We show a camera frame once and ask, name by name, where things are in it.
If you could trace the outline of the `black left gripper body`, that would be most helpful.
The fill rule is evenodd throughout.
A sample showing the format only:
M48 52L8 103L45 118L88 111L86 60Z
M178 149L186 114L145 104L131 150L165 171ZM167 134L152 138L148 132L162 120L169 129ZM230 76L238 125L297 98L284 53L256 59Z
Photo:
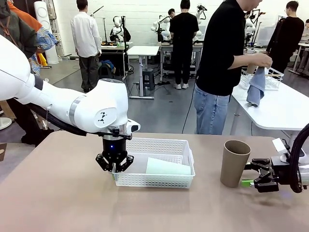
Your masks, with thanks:
M126 139L108 140L103 138L103 157L107 161L123 161L126 156Z

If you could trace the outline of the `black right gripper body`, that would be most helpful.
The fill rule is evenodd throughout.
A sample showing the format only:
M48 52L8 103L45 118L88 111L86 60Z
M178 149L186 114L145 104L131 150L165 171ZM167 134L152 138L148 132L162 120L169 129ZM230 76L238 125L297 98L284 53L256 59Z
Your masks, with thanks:
M291 185L290 156L273 156L271 164L280 185Z

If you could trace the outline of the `person's right hand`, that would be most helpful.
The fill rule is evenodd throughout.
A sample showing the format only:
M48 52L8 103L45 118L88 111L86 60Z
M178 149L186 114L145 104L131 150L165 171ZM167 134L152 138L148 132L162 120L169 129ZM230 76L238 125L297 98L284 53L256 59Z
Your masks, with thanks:
M272 65L272 58L264 53L255 53L251 55L250 64L258 67L270 68Z

